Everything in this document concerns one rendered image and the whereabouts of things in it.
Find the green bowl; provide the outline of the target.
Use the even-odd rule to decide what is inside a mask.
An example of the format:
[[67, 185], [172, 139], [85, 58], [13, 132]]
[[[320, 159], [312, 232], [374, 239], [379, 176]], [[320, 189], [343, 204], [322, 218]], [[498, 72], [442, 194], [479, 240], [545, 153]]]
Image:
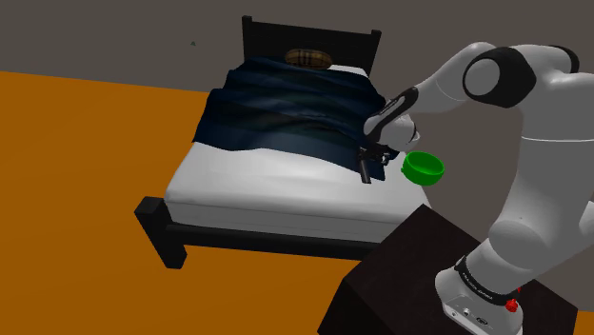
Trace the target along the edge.
[[428, 152], [411, 151], [403, 161], [401, 172], [416, 185], [432, 186], [443, 177], [445, 166], [438, 157]]

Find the dark blue blanket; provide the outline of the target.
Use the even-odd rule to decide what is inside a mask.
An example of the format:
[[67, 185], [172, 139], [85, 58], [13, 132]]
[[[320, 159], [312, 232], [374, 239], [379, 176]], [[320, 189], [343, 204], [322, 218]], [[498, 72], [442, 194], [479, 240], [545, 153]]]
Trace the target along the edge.
[[[359, 148], [372, 145], [364, 123], [385, 103], [362, 74], [252, 57], [208, 94], [193, 140], [228, 151], [300, 154], [358, 172]], [[386, 166], [366, 163], [371, 178], [385, 180]]]

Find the dark robot stand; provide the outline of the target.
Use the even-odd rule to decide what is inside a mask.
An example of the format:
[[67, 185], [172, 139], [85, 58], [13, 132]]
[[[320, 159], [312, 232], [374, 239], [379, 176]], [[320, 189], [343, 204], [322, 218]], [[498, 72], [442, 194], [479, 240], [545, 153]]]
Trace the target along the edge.
[[435, 276], [478, 241], [421, 205], [340, 283], [319, 335], [471, 335], [444, 314]]

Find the black framed bed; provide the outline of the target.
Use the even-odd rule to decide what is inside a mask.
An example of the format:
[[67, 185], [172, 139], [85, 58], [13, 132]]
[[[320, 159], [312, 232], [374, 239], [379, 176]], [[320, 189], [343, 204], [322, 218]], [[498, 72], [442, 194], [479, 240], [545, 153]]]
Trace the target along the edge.
[[[242, 64], [291, 49], [329, 54], [329, 69], [369, 79], [381, 33], [356, 33], [242, 19]], [[360, 260], [419, 206], [423, 189], [401, 172], [361, 180], [330, 162], [273, 149], [228, 151], [196, 143], [163, 197], [144, 198], [134, 213], [164, 265], [180, 268], [188, 246], [210, 246]]]

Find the brown plaid pillow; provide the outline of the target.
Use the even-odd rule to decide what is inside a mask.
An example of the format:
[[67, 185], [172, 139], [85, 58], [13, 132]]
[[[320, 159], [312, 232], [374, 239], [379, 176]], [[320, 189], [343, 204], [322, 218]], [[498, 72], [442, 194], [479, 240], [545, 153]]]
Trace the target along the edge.
[[286, 53], [285, 61], [302, 69], [329, 69], [333, 65], [329, 54], [315, 49], [291, 49]]

